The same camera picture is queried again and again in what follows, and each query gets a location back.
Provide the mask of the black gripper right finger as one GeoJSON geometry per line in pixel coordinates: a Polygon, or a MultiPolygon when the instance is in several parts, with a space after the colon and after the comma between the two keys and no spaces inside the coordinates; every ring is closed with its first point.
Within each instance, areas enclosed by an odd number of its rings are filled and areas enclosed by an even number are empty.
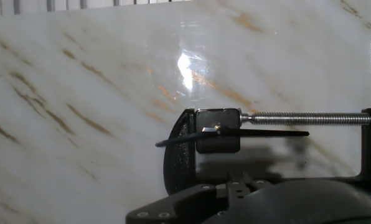
{"type": "Polygon", "coordinates": [[[252,179],[244,172],[229,172],[227,177],[227,199],[229,205],[235,205],[253,192],[271,186],[271,183],[267,180],[252,179]]]}

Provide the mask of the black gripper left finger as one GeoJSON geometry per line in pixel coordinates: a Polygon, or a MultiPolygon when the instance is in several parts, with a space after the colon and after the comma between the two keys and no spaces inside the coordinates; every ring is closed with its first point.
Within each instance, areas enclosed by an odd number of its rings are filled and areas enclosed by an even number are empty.
{"type": "Polygon", "coordinates": [[[213,185],[199,184],[129,212],[125,223],[203,223],[227,208],[226,193],[213,185]]]}

